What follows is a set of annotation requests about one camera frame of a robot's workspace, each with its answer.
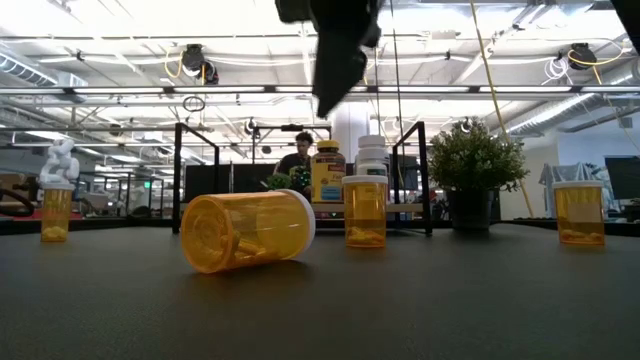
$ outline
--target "black plant pot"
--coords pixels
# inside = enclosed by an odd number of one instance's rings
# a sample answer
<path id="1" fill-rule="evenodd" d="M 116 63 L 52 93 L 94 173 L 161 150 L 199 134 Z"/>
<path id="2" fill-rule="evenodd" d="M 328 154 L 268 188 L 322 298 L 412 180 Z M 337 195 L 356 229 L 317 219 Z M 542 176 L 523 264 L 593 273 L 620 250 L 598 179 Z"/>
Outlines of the black plant pot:
<path id="1" fill-rule="evenodd" d="M 455 230 L 487 231 L 491 225 L 492 192 L 447 191 L 449 214 Z"/>

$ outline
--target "ceiling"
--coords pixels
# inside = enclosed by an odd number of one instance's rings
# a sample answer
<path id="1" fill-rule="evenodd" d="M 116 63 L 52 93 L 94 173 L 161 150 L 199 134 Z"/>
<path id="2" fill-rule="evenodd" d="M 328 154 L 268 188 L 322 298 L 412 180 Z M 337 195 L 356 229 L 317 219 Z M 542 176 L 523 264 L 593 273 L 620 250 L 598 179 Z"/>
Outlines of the ceiling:
<path id="1" fill-rule="evenodd" d="M 569 78 L 576 84 L 595 84 L 591 71 L 569 70 L 557 80 L 545 74 L 551 59 L 559 53 L 566 54 L 572 43 L 589 43 L 599 61 L 618 57 L 620 47 L 625 48 L 618 60 L 599 67 L 602 73 L 637 56 L 615 11 L 590 10 L 594 1 L 557 1 L 557 6 L 540 7 L 527 7 L 527 1 L 516 0 L 476 2 L 481 35 L 491 50 L 490 70 L 496 84 L 555 85 L 565 84 Z M 482 63 L 473 61 L 480 50 L 467 1 L 399 0 L 394 1 L 394 6 L 393 16 L 389 4 L 380 14 L 383 37 L 377 51 L 365 51 L 370 63 L 363 84 L 487 84 Z M 514 21 L 525 10 L 530 16 L 526 26 L 513 30 Z M 307 85 L 312 78 L 316 41 L 311 24 L 281 23 L 273 0 L 21 0 L 4 2 L 0 11 L 0 52 L 5 49 L 22 55 L 50 73 L 74 74 L 89 86 L 200 85 L 184 72 L 173 78 L 165 69 L 166 66 L 176 73 L 180 52 L 193 43 L 204 46 L 206 56 L 218 69 L 220 85 Z M 30 85 L 5 74 L 0 75 L 0 84 Z M 194 114 L 177 105 L 182 99 L 181 95 L 162 99 L 128 96 L 121 99 L 123 103 L 131 100 L 138 104 L 126 107 L 98 106 L 105 101 L 117 102 L 99 95 L 89 96 L 80 104 L 54 97 L 14 96 L 10 100 L 35 107 L 61 124 L 72 123 L 73 107 L 76 121 L 86 117 L 81 126 L 92 127 L 112 123 L 166 127 L 177 118 L 184 121 L 190 115 L 190 125 L 213 129 L 206 133 L 207 138 L 223 144 L 249 142 L 242 128 L 251 117 L 262 125 L 325 123 L 313 116 L 315 104 L 307 96 L 209 95 L 205 111 Z M 398 100 L 384 96 L 378 105 L 372 96 L 370 104 L 372 119 L 384 122 L 388 141 L 395 142 L 400 136 Z M 498 101 L 507 121 L 538 104 L 535 99 Z M 485 119 L 490 127 L 496 125 L 495 107 L 488 97 L 410 97 L 402 99 L 400 105 L 404 125 L 422 120 L 427 136 L 446 130 L 453 120 L 464 117 L 475 116 Z M 15 125 L 9 120 L 0 117 L 0 123 Z M 42 123 L 37 118 L 30 120 Z M 92 142 L 134 141 L 116 139 L 108 133 L 94 135 Z M 163 134 L 166 140 L 172 136 L 171 132 Z M 274 131 L 263 141 L 289 142 L 291 136 Z M 199 140 L 187 137 L 184 141 Z M 198 151 L 210 159 L 207 152 Z M 259 156 L 271 159 L 291 151 L 284 146 L 268 157 Z M 246 161 L 231 148 L 223 149 L 222 159 Z"/>

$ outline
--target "black table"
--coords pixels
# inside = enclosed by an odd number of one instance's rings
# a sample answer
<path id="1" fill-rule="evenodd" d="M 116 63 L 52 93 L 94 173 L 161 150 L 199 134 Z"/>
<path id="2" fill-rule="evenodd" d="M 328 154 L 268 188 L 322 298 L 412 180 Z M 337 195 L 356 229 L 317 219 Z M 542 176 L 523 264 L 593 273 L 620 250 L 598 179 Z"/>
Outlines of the black table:
<path id="1" fill-rule="evenodd" d="M 0 359 L 639 359 L 640 240 L 552 231 L 318 236 L 299 262 L 194 272 L 169 229 L 0 237 Z"/>

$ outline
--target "white figurine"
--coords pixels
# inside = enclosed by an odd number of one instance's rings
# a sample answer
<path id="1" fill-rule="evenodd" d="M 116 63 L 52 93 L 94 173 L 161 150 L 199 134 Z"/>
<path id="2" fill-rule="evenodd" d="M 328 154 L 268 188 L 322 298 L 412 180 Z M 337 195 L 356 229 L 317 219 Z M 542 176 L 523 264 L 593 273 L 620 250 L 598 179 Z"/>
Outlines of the white figurine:
<path id="1" fill-rule="evenodd" d="M 76 158 L 71 157 L 71 149 L 75 143 L 71 139 L 55 140 L 47 151 L 49 159 L 40 170 L 41 184 L 69 184 L 69 180 L 75 180 L 80 174 L 80 164 Z"/>

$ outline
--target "person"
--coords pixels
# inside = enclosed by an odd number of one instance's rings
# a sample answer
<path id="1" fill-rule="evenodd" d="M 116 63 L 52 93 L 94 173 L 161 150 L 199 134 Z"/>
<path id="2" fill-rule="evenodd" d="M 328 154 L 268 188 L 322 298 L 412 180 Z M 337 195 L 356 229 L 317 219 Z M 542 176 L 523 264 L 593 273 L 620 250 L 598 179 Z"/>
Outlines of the person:
<path id="1" fill-rule="evenodd" d="M 280 162 L 276 165 L 274 173 L 281 173 L 290 176 L 292 179 L 296 172 L 300 171 L 311 171 L 311 157 L 309 156 L 309 148 L 313 144 L 313 137 L 308 132 L 301 132 L 296 135 L 296 147 L 298 148 L 298 152 L 295 154 L 289 154 L 280 160 Z M 293 190 L 302 193 L 305 196 L 309 196 L 311 194 L 310 186 L 302 186 L 300 184 L 294 184 L 292 186 Z"/>

